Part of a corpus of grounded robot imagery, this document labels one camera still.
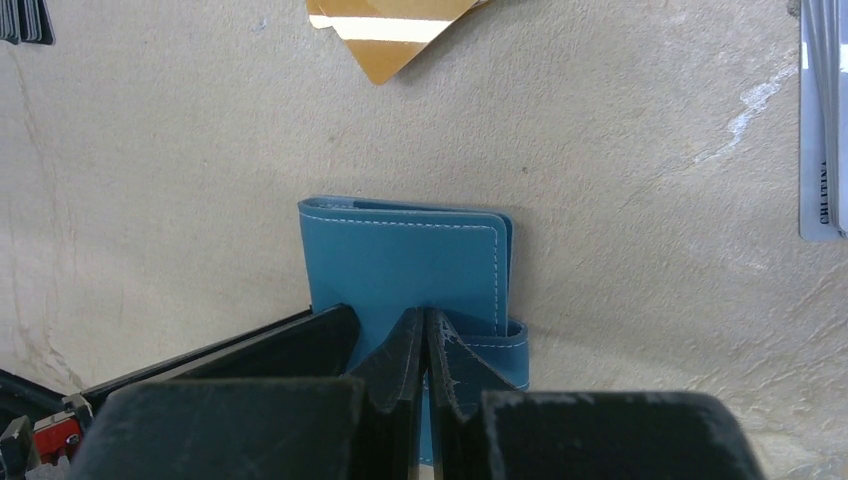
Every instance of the wallet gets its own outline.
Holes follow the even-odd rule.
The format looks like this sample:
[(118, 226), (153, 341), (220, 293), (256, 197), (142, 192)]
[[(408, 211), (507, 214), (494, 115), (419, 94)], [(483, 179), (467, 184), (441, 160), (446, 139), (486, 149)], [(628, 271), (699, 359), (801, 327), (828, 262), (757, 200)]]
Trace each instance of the wallet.
[[(410, 307), (447, 313), (465, 344), (516, 388), (529, 386), (527, 327), (508, 315), (512, 219), (492, 210), (348, 197), (298, 204), (312, 308), (353, 307), (361, 330), (348, 369)], [(422, 403), (421, 462), (432, 464)]]

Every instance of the blue leather wallet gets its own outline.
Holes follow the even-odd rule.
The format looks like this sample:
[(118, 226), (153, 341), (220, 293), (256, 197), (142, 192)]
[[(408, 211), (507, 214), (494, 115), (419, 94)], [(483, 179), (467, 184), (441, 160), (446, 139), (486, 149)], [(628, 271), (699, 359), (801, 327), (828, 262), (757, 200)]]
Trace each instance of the blue leather wallet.
[[(298, 204), (312, 308), (353, 307), (361, 322), (348, 368), (409, 307), (445, 311), (462, 340), (520, 389), (529, 385), (527, 327), (508, 316), (512, 220), (488, 210), (346, 197)], [(429, 405), (421, 461), (432, 463)]]

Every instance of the beige surface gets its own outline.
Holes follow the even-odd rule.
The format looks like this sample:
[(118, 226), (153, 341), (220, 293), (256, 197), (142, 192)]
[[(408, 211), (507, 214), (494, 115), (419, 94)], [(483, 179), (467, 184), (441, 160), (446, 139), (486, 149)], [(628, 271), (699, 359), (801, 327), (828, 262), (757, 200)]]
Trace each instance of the beige surface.
[(49, 5), (58, 45), (0, 47), (2, 368), (70, 391), (303, 308), (307, 195), (486, 205), (536, 389), (704, 390), (771, 478), (848, 478), (782, 0), (498, 0), (379, 88), (302, 1)]

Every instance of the white stitching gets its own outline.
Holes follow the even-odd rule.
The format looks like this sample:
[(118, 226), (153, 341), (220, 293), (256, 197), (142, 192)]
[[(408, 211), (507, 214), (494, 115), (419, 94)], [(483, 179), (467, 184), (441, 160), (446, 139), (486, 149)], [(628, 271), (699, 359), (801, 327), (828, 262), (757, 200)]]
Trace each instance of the white stitching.
[(417, 227), (417, 228), (451, 228), (456, 230), (480, 230), (486, 229), (491, 230), (495, 235), (495, 247), (494, 247), (494, 270), (495, 270), (495, 325), (494, 325), (494, 334), (498, 333), (498, 231), (492, 227), (487, 227), (486, 225), (445, 225), (441, 223), (408, 223), (408, 222), (377, 222), (374, 220), (348, 220), (345, 218), (321, 218), (314, 217), (312, 215), (307, 215), (305, 213), (300, 213), (301, 217), (311, 218), (313, 220), (318, 220), (319, 222), (334, 222), (334, 223), (363, 223), (368, 225), (388, 225), (388, 226), (398, 226), (398, 227)]
[(527, 343), (527, 340), (524, 340), (523, 342), (516, 343), (515, 345), (486, 345), (486, 344), (483, 344), (483, 343), (466, 343), (465, 346), (466, 347), (486, 347), (486, 348), (515, 348), (515, 347), (520, 347), (520, 346), (522, 346), (526, 343)]

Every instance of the red component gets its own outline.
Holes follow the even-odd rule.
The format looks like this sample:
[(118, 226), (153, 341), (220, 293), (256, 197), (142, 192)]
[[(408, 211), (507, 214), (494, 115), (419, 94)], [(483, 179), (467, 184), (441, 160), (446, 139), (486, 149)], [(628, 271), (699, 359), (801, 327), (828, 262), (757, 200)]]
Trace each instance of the red component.
[(41, 463), (56, 465), (59, 458), (73, 458), (82, 442), (82, 429), (73, 413), (62, 412), (36, 422), (33, 442)]

